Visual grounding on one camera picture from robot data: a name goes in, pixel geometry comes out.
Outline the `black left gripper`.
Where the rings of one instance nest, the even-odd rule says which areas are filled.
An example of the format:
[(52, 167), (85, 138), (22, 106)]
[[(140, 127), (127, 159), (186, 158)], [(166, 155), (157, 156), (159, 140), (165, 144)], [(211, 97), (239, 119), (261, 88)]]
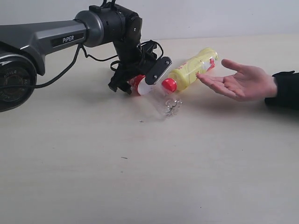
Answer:
[(108, 86), (114, 92), (120, 89), (130, 95), (132, 91), (128, 81), (138, 75), (145, 76), (146, 84), (154, 85), (172, 64), (170, 57), (163, 55), (158, 57), (154, 53), (154, 50), (161, 45), (153, 40), (133, 44), (114, 41), (113, 45), (119, 60), (110, 64), (114, 75)]

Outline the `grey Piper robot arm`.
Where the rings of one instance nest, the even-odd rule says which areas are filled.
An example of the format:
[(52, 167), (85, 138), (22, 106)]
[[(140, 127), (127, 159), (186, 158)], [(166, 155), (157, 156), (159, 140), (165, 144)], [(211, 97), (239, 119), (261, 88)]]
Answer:
[(131, 93), (129, 81), (145, 76), (154, 85), (168, 70), (171, 59), (157, 56), (156, 41), (141, 42), (142, 19), (138, 13), (115, 1), (103, 1), (79, 12), (73, 20), (2, 25), (0, 27), (0, 110), (12, 110), (25, 103), (35, 89), (52, 80), (37, 84), (45, 74), (48, 54), (77, 46), (85, 50), (112, 43), (116, 55), (110, 57), (114, 72), (109, 83), (113, 91)]

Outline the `bare open human hand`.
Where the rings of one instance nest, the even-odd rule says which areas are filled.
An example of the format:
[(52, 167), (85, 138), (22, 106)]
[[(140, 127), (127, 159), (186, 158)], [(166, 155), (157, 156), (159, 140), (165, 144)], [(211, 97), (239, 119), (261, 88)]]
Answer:
[(239, 102), (276, 97), (278, 93), (276, 81), (263, 69), (228, 59), (223, 59), (221, 64), (235, 71), (235, 74), (213, 77), (205, 73), (197, 75), (197, 78), (214, 92)]

